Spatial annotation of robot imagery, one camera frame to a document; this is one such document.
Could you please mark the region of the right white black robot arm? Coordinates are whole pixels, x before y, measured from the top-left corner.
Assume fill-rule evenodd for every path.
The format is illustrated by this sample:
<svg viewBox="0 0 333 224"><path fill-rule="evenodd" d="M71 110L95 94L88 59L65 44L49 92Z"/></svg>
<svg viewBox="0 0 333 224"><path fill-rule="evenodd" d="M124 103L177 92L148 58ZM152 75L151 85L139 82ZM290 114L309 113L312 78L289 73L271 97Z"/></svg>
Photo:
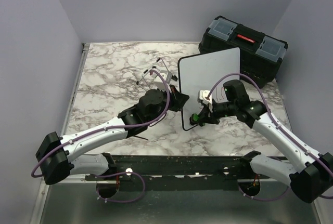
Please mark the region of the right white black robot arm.
<svg viewBox="0 0 333 224"><path fill-rule="evenodd" d="M193 114L190 122L203 126L219 124L223 117L236 117L269 140L288 160L284 163L257 151L250 152L239 165L243 177L268 176L287 185L305 203L322 197L332 187L332 154L321 154L301 141L264 103L250 100L241 81L227 81L223 88L227 100L221 103L217 103L208 90L198 93L202 110Z"/></svg>

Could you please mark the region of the white whiteboard with red writing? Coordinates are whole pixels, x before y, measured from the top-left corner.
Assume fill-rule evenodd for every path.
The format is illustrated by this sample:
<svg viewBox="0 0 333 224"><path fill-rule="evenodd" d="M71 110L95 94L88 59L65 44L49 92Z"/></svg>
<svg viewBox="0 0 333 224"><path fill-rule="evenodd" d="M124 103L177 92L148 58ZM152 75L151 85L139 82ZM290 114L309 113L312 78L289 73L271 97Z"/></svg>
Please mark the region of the white whiteboard with red writing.
<svg viewBox="0 0 333 224"><path fill-rule="evenodd" d="M178 61L178 78L180 92L189 95L188 101L182 109L182 128L190 130L189 118L193 113L199 113L202 105L198 102L201 90L211 90L213 85L222 77L233 73L219 83L212 93L216 102L225 102L223 83L238 80L240 73L240 49L238 47L227 50L183 57Z"/></svg>

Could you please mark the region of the green black whiteboard eraser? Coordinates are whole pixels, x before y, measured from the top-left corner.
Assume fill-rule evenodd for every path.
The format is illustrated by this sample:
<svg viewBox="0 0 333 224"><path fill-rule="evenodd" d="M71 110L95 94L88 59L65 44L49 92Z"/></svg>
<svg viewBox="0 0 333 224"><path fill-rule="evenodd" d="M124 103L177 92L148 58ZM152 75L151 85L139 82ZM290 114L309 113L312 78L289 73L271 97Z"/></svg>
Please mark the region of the green black whiteboard eraser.
<svg viewBox="0 0 333 224"><path fill-rule="evenodd" d="M202 119L202 117L199 117L198 114L194 113L190 116L189 122L192 126L198 126L197 121L199 119Z"/></svg>

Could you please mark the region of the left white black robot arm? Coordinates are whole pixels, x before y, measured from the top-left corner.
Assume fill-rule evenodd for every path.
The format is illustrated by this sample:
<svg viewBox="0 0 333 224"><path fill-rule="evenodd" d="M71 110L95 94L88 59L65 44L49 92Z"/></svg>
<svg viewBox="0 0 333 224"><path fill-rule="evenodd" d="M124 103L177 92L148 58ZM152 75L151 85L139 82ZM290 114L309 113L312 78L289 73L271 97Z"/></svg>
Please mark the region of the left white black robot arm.
<svg viewBox="0 0 333 224"><path fill-rule="evenodd" d="M137 104L101 125L61 137L55 131L47 134L35 155L41 177L47 185L78 174L111 179L116 172L111 156L105 153L89 155L88 152L146 131L168 111L180 111L188 99L188 95L180 93L173 85L166 91L150 89Z"/></svg>

